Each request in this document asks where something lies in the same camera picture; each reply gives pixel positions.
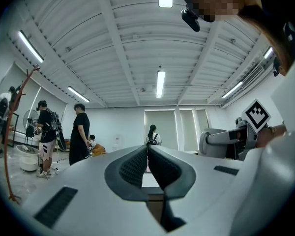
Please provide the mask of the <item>white round tub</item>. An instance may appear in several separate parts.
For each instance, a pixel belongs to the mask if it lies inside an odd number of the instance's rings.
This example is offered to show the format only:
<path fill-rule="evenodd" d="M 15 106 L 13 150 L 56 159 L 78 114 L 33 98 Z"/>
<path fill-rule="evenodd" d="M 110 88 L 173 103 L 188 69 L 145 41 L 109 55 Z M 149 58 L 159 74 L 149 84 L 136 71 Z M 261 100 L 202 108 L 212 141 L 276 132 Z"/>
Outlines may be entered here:
<path fill-rule="evenodd" d="M 38 149 L 27 145 L 17 145 L 16 150 L 20 154 L 19 165 L 24 172 L 34 172 L 38 169 L 38 156 L 40 155 Z"/>

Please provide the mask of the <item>person's right forearm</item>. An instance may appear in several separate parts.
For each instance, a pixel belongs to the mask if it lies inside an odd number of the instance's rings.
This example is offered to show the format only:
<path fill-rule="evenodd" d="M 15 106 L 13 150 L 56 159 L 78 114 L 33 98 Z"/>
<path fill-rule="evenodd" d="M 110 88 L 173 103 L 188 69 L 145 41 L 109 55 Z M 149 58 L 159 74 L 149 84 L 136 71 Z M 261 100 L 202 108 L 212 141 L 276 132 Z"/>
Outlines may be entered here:
<path fill-rule="evenodd" d="M 256 148 L 265 147 L 271 140 L 283 136 L 286 132 L 287 130 L 284 124 L 261 129 L 257 135 Z"/>

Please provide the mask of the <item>white air vent grille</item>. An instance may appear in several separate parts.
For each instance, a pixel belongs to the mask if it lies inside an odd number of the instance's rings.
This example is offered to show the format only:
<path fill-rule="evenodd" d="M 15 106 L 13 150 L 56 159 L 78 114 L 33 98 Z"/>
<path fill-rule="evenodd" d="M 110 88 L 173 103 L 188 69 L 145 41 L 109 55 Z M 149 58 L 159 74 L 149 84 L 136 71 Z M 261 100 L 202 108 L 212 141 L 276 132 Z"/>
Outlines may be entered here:
<path fill-rule="evenodd" d="M 242 81 L 242 87 L 248 86 L 259 74 L 263 73 L 264 68 L 261 65 L 256 66 Z"/>

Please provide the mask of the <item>black metal frame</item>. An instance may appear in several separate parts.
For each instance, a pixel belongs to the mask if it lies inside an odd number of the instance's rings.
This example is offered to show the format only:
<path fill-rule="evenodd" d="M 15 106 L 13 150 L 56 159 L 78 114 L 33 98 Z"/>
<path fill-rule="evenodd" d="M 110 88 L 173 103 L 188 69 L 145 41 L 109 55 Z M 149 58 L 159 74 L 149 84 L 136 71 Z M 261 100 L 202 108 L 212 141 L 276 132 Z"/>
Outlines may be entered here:
<path fill-rule="evenodd" d="M 16 113 L 12 114 L 11 124 L 9 126 L 9 133 L 8 133 L 8 146 L 14 147 L 15 143 L 15 133 L 18 124 L 19 115 Z"/>

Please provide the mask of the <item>white water dispenser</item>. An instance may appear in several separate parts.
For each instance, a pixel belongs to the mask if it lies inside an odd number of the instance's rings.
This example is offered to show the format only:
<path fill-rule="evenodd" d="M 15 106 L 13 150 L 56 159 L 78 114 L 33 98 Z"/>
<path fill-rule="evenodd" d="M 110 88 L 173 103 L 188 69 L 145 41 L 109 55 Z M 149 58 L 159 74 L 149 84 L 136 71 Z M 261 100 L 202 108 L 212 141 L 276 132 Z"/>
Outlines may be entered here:
<path fill-rule="evenodd" d="M 123 136 L 117 134 L 114 139 L 113 151 L 120 150 L 123 148 Z"/>

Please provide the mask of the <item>red-brown coat rack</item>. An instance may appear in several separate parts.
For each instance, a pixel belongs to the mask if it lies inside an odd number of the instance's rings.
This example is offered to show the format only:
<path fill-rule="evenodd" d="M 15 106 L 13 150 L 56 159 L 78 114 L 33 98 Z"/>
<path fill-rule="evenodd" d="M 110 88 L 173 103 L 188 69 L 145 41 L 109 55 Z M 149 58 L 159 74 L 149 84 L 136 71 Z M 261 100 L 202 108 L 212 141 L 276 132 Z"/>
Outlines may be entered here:
<path fill-rule="evenodd" d="M 9 103 L 9 116 L 8 116 L 8 120 L 7 120 L 7 129 L 6 129 L 6 138 L 8 137 L 8 133 L 9 133 L 9 128 L 10 128 L 10 124 L 12 121 L 12 115 L 13 113 L 18 109 L 19 107 L 19 103 L 20 103 L 20 99 L 22 96 L 26 95 L 25 93 L 23 93 L 23 89 L 25 88 L 26 84 L 28 83 L 28 81 L 30 80 L 32 74 L 35 71 L 38 71 L 40 69 L 39 65 L 35 65 L 33 67 L 33 69 L 29 72 L 29 70 L 26 70 L 26 79 L 24 81 L 22 81 L 21 85 L 18 86 L 16 88 L 16 90 L 14 91 L 14 93 L 11 96 L 11 101 Z M 7 187 L 8 187 L 8 199 L 18 205 L 20 205 L 20 200 L 21 197 L 15 195 L 12 191 L 12 187 L 11 187 L 11 183 L 10 183 L 10 178 L 9 178 L 9 172 L 8 172 L 8 156 L 7 156 L 7 147 L 8 147 L 8 141 L 6 140 L 4 142 L 4 172 L 5 172 L 5 178 L 6 178 L 6 183 L 7 183 Z"/>

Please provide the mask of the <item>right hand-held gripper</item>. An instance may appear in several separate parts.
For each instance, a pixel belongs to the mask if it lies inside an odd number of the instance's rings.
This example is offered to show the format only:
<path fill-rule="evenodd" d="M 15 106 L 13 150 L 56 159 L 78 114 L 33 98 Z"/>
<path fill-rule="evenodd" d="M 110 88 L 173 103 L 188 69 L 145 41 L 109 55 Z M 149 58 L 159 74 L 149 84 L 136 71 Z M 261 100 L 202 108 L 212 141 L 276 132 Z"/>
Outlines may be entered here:
<path fill-rule="evenodd" d="M 244 160 L 249 150 L 256 147 L 258 132 L 268 128 L 271 115 L 254 100 L 236 119 L 236 128 L 229 132 L 222 129 L 205 128 L 200 136 L 199 155 L 226 156 L 228 159 Z"/>

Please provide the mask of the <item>black standing fan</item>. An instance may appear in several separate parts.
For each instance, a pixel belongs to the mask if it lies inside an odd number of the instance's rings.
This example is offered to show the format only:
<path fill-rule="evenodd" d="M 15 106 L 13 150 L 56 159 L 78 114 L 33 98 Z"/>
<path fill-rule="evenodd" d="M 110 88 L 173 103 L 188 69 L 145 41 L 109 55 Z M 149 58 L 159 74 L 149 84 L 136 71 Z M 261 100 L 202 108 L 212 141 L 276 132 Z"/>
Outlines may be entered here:
<path fill-rule="evenodd" d="M 34 123 L 38 121 L 38 113 L 36 110 L 28 110 L 23 118 L 23 125 L 25 128 L 25 144 L 28 144 L 29 138 L 33 139 L 39 135 L 39 129 L 34 126 Z"/>

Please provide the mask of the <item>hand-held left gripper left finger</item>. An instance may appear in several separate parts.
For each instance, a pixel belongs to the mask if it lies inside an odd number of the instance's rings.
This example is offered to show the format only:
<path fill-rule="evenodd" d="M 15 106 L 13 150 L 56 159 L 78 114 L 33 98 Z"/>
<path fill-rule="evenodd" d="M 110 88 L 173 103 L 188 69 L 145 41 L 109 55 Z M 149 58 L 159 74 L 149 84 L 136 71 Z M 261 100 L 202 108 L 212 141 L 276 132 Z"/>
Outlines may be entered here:
<path fill-rule="evenodd" d="M 49 198 L 71 195 L 74 206 L 144 206 L 142 190 L 147 147 L 135 146 L 85 159 L 63 171 L 49 184 Z"/>

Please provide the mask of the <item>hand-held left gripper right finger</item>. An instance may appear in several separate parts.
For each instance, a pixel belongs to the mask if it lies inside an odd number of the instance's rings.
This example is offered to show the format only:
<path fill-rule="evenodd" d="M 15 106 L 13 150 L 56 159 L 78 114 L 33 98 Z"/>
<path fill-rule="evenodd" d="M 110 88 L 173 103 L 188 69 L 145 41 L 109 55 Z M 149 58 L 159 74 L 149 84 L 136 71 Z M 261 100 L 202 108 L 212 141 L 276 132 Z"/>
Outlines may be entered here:
<path fill-rule="evenodd" d="M 230 187 L 242 162 L 188 154 L 161 146 L 147 149 L 148 166 L 164 192 L 160 224 L 168 232 L 191 222 Z"/>

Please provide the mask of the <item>window roller blind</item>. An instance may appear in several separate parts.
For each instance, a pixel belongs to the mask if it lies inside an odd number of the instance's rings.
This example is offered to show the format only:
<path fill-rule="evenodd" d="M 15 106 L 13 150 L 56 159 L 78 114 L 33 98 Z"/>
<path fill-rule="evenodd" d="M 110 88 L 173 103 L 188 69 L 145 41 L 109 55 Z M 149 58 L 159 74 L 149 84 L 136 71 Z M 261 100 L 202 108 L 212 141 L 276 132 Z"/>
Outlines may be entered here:
<path fill-rule="evenodd" d="M 183 137 L 184 137 L 184 150 L 193 151 L 198 149 L 196 127 L 194 117 L 191 109 L 180 109 Z"/>
<path fill-rule="evenodd" d="M 196 109 L 198 123 L 200 128 L 200 133 L 202 133 L 206 128 L 209 128 L 207 114 L 205 109 Z"/>
<path fill-rule="evenodd" d="M 145 111 L 145 140 L 148 137 L 150 126 L 153 124 L 162 141 L 161 146 L 178 149 L 175 111 Z"/>

